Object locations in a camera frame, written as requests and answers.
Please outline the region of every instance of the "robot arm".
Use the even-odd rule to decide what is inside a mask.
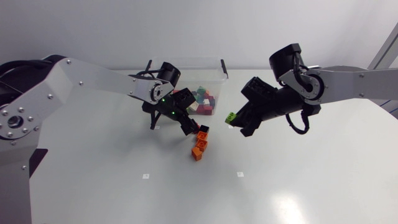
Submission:
[[[303,64],[298,44],[291,44],[274,53],[269,61],[282,88],[274,88],[260,78],[252,78],[242,89],[249,100],[226,122],[241,127],[244,136],[251,136],[262,121],[286,116],[289,125],[299,134],[309,130],[308,117],[318,114],[322,103],[351,98],[397,99],[398,69],[366,70],[335,66],[308,68]],[[302,110],[305,129],[290,120],[289,113]]]
[[[159,73],[158,78],[145,77],[143,74],[125,76],[59,55],[50,56],[36,63],[42,63],[43,67],[35,68],[34,65],[16,67],[0,77],[1,138],[24,137],[65,104],[74,86],[129,95],[148,105],[155,106],[162,102],[158,108],[167,105],[170,111],[163,110],[163,114],[168,117],[173,110],[181,111],[175,102],[161,101],[174,89],[180,76],[178,69],[169,63],[164,63],[160,70],[155,71]],[[5,64],[3,68],[3,71],[7,71],[14,67],[12,64],[10,66]],[[197,124],[193,125],[193,121],[187,118],[188,114],[183,112],[174,113],[171,118],[181,123],[185,134],[194,132]]]
[[[164,114],[178,121],[187,135],[198,131],[186,111],[195,98],[188,89],[169,94],[179,76],[169,63],[125,76],[59,55],[0,65],[0,223],[31,223],[29,178],[47,153],[37,149],[40,125],[65,104],[74,86],[142,100],[142,109],[151,114],[151,129]]]

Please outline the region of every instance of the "wire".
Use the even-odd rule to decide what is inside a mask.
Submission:
[[[311,92],[311,84],[306,84],[302,77],[300,76],[300,54],[296,52],[293,56],[293,63],[294,63],[294,69],[293,69],[293,74],[294,78],[296,79],[297,83],[300,84],[307,92]]]
[[[384,106],[386,103],[390,102],[391,100],[387,100],[386,102],[384,102],[382,105],[380,106]]]
[[[161,68],[159,70],[145,70],[145,71],[137,73],[137,75],[149,74],[152,76],[152,78],[156,79],[153,73],[159,73],[159,72],[163,72],[163,71],[164,71],[164,68]]]
[[[297,134],[305,134],[308,132],[308,130],[310,129],[310,121],[308,120],[308,116],[305,115],[304,111],[301,112],[301,118],[303,120],[303,123],[305,125],[304,130],[301,130],[299,128],[297,128],[296,126],[294,126],[292,120],[290,119],[289,114],[286,115],[286,120],[289,123],[289,126],[292,127],[292,129],[297,133]]]
[[[392,113],[392,112],[394,112],[394,111],[396,111],[396,110],[398,110],[398,108],[393,109],[392,111],[390,111],[390,113]]]

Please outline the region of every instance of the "black cable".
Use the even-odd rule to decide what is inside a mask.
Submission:
[[[164,71],[164,68],[161,68],[159,70],[145,70],[145,71],[137,73],[137,75],[149,74],[149,75],[152,76],[152,78],[156,79],[153,73],[159,73],[159,72],[162,72],[162,71]]]
[[[311,92],[312,86],[311,84],[306,84],[302,77],[300,76],[300,54],[298,52],[295,53],[293,56],[293,61],[294,61],[294,69],[293,69],[293,74],[294,78],[296,79],[297,83],[300,84],[307,92]]]
[[[304,113],[304,111],[301,111],[301,118],[303,120],[303,123],[305,125],[304,130],[301,130],[294,126],[292,120],[290,119],[289,114],[286,115],[286,120],[289,123],[289,126],[292,127],[292,129],[297,133],[297,134],[305,134],[307,131],[310,129],[310,121],[308,120],[308,116]]]
[[[310,70],[310,69],[309,69],[307,66],[305,66],[305,65],[300,65],[300,67],[306,69],[307,71]]]

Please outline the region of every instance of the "red block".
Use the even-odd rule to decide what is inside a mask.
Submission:
[[[211,115],[212,114],[212,112],[213,112],[213,107],[212,106],[204,106],[203,108],[205,109],[205,112],[204,112],[205,115]]]
[[[197,109],[198,114],[204,114],[205,113],[205,107],[203,105],[199,105]]]

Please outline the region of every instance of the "white wall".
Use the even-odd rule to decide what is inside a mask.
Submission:
[[[367,67],[397,9],[395,0],[3,0],[0,63],[61,54],[125,69],[217,55],[228,68],[269,68],[272,53],[298,42],[307,65]]]

